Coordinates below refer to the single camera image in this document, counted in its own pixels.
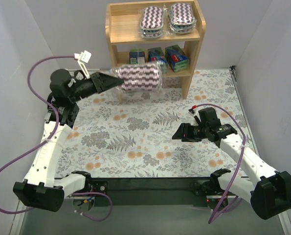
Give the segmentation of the pink wavy sponge top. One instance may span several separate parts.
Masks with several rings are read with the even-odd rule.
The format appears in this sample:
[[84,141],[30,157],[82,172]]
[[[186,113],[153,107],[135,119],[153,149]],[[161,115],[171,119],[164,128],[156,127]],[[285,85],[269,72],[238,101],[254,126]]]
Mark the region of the pink wavy sponge top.
[[162,63],[124,64],[111,69],[112,75],[121,79],[119,90],[129,92],[156,92],[162,89]]

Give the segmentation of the pink wavy sponge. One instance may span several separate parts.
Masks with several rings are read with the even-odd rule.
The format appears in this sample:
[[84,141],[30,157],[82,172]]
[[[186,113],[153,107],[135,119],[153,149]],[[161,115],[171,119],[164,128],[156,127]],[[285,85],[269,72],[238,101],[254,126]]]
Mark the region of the pink wavy sponge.
[[167,35],[184,35],[193,32],[197,19],[192,5],[188,2],[176,2],[164,7],[167,20]]
[[156,92],[162,89],[162,63],[124,64],[111,69],[112,75],[121,79],[119,90],[129,92]]
[[142,11],[139,34],[143,39],[157,39],[163,35],[164,10],[159,6],[148,6]]

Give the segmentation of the green blue sponge pack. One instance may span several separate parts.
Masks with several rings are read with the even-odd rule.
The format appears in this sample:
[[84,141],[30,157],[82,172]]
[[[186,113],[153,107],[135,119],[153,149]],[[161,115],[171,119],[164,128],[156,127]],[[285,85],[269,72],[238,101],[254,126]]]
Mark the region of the green blue sponge pack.
[[129,63],[131,65],[135,64],[145,64],[145,51],[144,49],[130,49],[129,51]]
[[165,57],[173,72],[180,72],[189,68],[189,58],[178,45],[166,47]]
[[168,63],[161,47],[148,49],[148,62],[160,61],[162,73],[167,72]]

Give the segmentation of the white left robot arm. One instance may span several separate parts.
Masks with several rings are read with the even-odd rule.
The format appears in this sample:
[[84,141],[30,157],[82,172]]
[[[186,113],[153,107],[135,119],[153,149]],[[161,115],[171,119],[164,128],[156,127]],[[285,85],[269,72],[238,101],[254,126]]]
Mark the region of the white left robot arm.
[[37,150],[23,181],[13,186],[13,192],[25,206],[56,212],[65,197],[78,191],[91,191],[90,174],[84,171],[74,171],[56,180],[58,160],[79,112],[77,102],[123,82],[123,79],[102,72],[81,80],[65,69],[52,73],[42,139],[45,144]]

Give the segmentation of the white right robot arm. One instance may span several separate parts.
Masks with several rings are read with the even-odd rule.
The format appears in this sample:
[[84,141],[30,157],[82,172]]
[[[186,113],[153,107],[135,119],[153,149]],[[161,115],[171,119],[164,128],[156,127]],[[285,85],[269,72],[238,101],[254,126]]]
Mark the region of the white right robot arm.
[[264,162],[249,147],[242,144],[237,131],[229,124],[215,129],[182,123],[172,136],[182,142],[200,142],[207,139],[241,163],[241,170],[249,180],[233,178],[233,173],[220,169],[211,174],[214,190],[225,190],[249,202],[261,219],[269,219],[291,209],[291,175],[279,172]]

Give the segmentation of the wooden two-tier shelf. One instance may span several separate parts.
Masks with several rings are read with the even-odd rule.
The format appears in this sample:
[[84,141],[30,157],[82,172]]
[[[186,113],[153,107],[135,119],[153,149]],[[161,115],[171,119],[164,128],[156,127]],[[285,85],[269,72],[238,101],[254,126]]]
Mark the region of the wooden two-tier shelf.
[[129,63],[129,52],[118,51],[118,46],[144,50],[153,47],[166,48],[176,44],[182,46],[182,50],[189,57],[189,68],[180,72],[173,72],[171,68],[168,68],[165,76],[178,77],[182,97],[187,98],[206,32],[206,21],[198,1],[188,1],[197,20],[191,33],[172,34],[168,24],[165,23],[164,33],[158,39],[143,39],[139,34],[139,21],[143,8],[148,6],[169,8],[173,3],[173,0],[110,3],[106,9],[105,34],[113,67]]

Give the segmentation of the floral patterned table mat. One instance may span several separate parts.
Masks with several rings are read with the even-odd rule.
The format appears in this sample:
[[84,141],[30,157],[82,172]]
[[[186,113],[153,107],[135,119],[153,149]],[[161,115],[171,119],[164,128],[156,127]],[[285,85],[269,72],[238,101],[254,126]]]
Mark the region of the floral patterned table mat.
[[230,70],[197,70],[187,98],[180,79],[171,77],[157,92],[112,89],[81,100],[55,175],[79,170],[94,178],[201,177],[220,168],[235,170],[234,160],[207,140],[172,139],[181,123],[195,122],[188,110],[202,103],[216,104],[221,122],[255,150]]

